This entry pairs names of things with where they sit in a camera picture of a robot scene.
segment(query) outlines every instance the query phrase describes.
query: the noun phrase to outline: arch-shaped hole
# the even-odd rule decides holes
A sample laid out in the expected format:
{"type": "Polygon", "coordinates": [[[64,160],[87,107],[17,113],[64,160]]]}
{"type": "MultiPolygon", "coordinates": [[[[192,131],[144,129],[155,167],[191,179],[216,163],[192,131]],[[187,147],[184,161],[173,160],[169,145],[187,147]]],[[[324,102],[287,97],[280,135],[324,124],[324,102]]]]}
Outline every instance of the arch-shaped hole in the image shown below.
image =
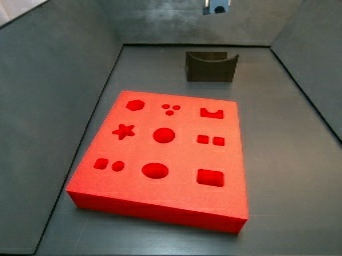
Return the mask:
{"type": "Polygon", "coordinates": [[[217,6],[217,7],[215,8],[215,13],[223,13],[223,12],[225,12],[224,7],[223,7],[223,6],[217,6]]]}

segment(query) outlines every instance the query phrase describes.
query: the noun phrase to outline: dark gray object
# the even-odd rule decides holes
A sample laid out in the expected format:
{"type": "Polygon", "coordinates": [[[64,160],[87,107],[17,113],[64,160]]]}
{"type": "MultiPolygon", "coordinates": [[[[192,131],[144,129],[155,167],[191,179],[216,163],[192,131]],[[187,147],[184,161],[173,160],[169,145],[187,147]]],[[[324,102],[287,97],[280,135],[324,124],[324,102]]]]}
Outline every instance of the dark gray object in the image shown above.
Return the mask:
{"type": "Polygon", "coordinates": [[[62,191],[37,254],[340,255],[340,144],[270,49],[125,46],[72,171],[121,90],[237,102],[249,220],[232,236],[80,210],[62,191]],[[239,53],[233,83],[187,83],[187,51],[239,53]]]}
{"type": "Polygon", "coordinates": [[[203,14],[217,14],[228,12],[229,10],[228,0],[208,0],[208,6],[203,9],[203,14]]]}
{"type": "Polygon", "coordinates": [[[239,55],[227,52],[185,52],[188,82],[232,82],[239,55]]]}
{"type": "Polygon", "coordinates": [[[342,140],[342,1],[306,0],[271,49],[342,140]]]}
{"type": "Polygon", "coordinates": [[[121,43],[95,1],[0,30],[0,254],[34,252],[121,43]]]}

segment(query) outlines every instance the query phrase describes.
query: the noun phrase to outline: red foam block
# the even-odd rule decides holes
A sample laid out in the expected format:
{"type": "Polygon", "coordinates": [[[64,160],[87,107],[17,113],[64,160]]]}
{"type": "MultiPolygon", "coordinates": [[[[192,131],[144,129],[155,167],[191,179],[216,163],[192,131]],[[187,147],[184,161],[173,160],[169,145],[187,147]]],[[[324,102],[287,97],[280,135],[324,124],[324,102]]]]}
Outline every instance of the red foam block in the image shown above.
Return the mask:
{"type": "Polygon", "coordinates": [[[248,205],[236,103],[121,92],[66,192],[80,208],[239,233],[248,205]]]}

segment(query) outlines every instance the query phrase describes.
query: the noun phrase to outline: gray floor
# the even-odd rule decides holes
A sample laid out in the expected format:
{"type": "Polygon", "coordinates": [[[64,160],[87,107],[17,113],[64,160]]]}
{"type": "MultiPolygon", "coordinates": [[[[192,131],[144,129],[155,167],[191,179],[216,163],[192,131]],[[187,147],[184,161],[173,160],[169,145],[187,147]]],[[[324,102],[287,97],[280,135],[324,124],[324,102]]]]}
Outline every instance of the gray floor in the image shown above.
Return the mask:
{"type": "Polygon", "coordinates": [[[78,210],[62,193],[38,254],[340,255],[340,144],[270,49],[125,46],[73,170],[121,90],[237,102],[249,220],[235,237],[78,210]],[[233,83],[187,83],[188,50],[240,54],[233,83]]]}

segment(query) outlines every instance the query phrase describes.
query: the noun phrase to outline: circular hole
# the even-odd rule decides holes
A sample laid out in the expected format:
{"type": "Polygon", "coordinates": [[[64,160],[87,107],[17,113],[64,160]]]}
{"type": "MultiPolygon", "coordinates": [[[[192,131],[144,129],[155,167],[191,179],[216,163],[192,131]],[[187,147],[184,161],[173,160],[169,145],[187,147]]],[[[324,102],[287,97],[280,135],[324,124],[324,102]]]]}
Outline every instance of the circular hole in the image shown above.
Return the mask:
{"type": "Polygon", "coordinates": [[[112,170],[115,172],[119,172],[121,171],[124,168],[124,162],[123,161],[116,161],[113,164],[112,164],[112,170]]]}
{"type": "Polygon", "coordinates": [[[173,111],[172,111],[172,110],[167,110],[167,111],[165,111],[165,114],[167,114],[168,116],[172,116],[172,115],[173,115],[173,111]]]}
{"type": "Polygon", "coordinates": [[[153,139],[159,143],[168,143],[175,139],[175,132],[169,128],[159,128],[153,132],[153,139]]]}
{"type": "Polygon", "coordinates": [[[161,179],[168,175],[168,168],[160,163],[145,164],[141,171],[151,179],[161,179]]]}
{"type": "Polygon", "coordinates": [[[217,6],[217,7],[215,8],[215,13],[223,13],[223,12],[225,12],[224,7],[223,7],[223,6],[217,6]]]}

